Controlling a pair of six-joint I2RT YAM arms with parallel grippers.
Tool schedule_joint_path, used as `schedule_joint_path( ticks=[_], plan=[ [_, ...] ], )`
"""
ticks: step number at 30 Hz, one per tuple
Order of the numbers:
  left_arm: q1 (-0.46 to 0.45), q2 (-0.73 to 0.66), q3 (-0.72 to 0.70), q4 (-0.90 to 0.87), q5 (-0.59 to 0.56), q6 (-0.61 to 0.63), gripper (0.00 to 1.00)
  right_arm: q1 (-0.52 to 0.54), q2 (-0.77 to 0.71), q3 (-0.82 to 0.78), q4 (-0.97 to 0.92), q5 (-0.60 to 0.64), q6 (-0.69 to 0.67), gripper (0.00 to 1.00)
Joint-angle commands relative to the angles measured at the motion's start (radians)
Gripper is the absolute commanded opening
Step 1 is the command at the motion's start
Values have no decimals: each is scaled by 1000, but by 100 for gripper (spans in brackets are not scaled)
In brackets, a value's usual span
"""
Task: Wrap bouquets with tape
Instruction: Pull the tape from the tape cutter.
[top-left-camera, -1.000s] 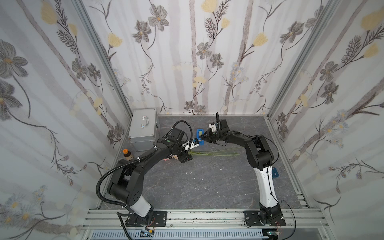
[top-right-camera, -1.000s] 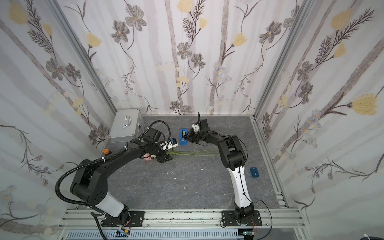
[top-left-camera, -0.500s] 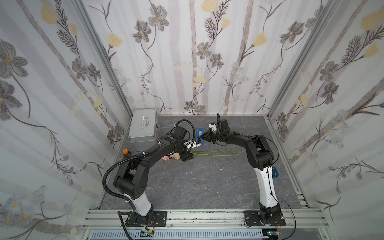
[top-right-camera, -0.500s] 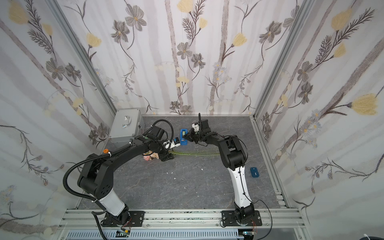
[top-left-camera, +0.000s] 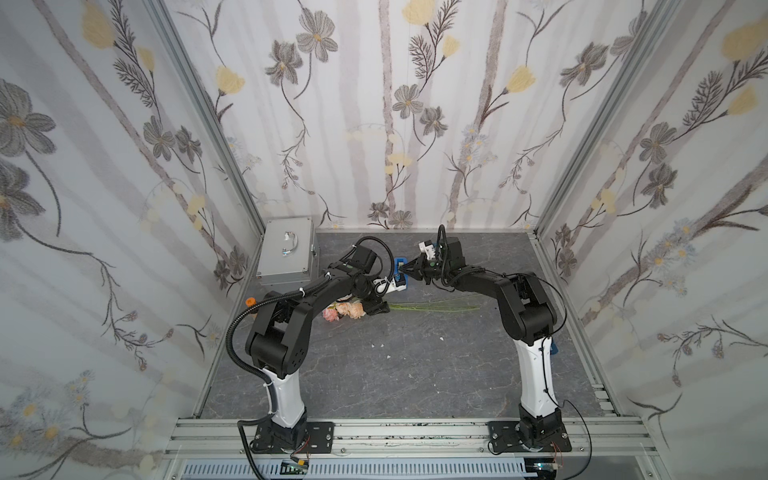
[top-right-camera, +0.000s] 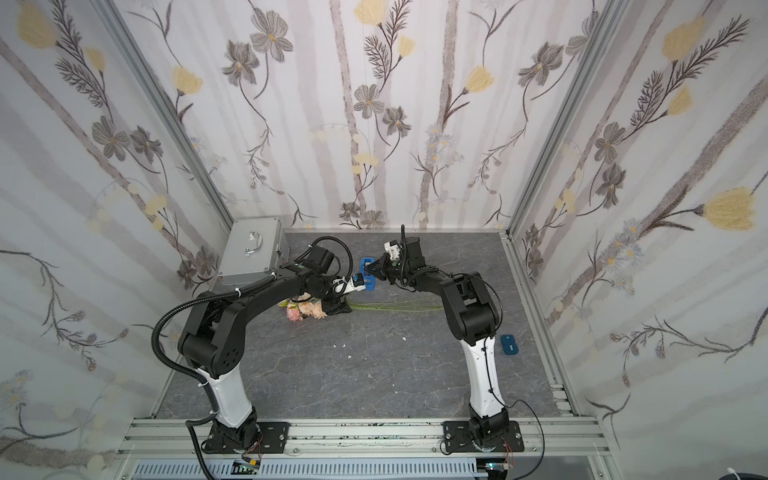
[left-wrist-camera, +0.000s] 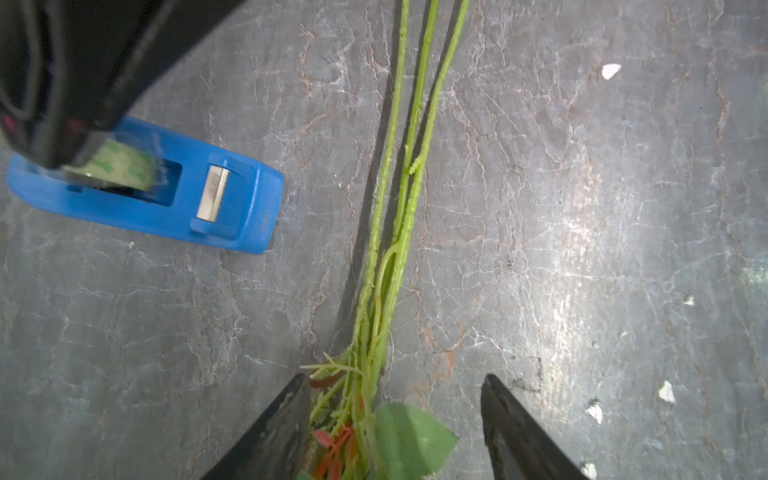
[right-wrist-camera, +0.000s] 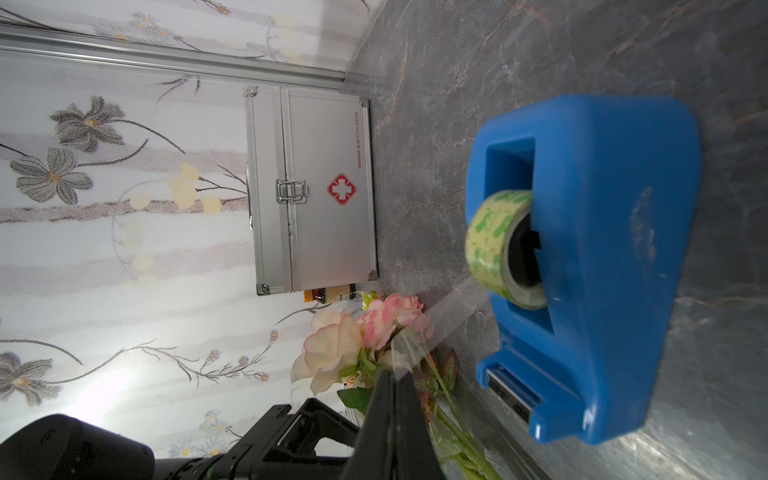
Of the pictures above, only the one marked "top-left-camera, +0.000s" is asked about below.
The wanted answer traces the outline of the pink rose bouquet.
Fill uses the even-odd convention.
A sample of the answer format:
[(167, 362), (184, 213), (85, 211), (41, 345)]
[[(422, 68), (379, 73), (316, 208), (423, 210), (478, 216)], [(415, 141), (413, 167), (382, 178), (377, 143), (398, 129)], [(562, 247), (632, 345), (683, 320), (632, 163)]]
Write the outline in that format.
[[(441, 314), (467, 313), (477, 311), (481, 308), (477, 303), (468, 302), (468, 297), (462, 297), (457, 301), (438, 300), (427, 302), (389, 303), (388, 307), (390, 311)], [(328, 322), (336, 322), (345, 317), (359, 320), (366, 315), (373, 315), (373, 308), (364, 307), (360, 300), (337, 301), (322, 311), (322, 317)]]

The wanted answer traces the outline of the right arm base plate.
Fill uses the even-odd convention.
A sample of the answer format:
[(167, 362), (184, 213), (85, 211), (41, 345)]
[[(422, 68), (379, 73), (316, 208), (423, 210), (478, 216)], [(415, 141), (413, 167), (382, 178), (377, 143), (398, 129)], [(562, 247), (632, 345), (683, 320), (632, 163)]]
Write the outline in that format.
[(571, 452), (569, 434), (561, 424), (541, 422), (491, 421), (487, 424), (489, 449), (502, 453), (560, 453)]

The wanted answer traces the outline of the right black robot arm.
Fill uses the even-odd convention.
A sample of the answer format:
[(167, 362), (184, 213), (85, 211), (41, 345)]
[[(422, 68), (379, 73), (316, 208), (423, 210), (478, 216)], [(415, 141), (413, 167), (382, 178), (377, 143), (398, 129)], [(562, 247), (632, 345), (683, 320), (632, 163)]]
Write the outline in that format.
[(496, 301), (502, 327), (514, 341), (522, 381), (518, 441), (542, 450), (565, 434), (554, 392), (551, 347), (557, 313), (540, 279), (531, 273), (501, 274), (465, 261), (461, 242), (446, 237), (423, 242), (419, 255), (398, 265), (402, 274), (448, 290), (480, 294)]

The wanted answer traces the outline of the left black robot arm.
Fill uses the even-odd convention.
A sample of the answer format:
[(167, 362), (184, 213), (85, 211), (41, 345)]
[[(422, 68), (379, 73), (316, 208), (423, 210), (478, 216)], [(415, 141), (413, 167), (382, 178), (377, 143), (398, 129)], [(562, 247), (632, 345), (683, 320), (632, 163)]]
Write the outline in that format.
[(330, 264), (318, 279), (292, 292), (271, 292), (256, 316), (245, 351), (268, 390), (272, 444), (299, 448), (307, 437), (307, 409), (301, 397), (299, 370), (309, 352), (312, 323), (340, 299), (350, 300), (347, 315), (390, 311), (384, 295), (388, 281), (372, 275), (380, 261), (371, 249), (357, 246)]

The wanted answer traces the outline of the blue tape dispenser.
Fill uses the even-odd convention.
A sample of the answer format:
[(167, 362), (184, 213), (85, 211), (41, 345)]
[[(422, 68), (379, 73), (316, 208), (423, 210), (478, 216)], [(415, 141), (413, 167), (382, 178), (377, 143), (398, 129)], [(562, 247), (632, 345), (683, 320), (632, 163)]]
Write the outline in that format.
[(395, 258), (395, 273), (393, 275), (392, 286), (396, 291), (407, 289), (407, 275), (402, 271), (408, 260), (404, 257)]

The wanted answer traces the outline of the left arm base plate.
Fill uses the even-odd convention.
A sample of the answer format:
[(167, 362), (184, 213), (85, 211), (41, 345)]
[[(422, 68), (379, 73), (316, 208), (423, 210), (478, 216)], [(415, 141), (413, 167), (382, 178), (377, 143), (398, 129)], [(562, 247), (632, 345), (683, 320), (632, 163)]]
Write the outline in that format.
[(252, 453), (330, 454), (336, 424), (330, 421), (299, 422), (288, 428), (268, 421), (257, 426), (249, 442)]

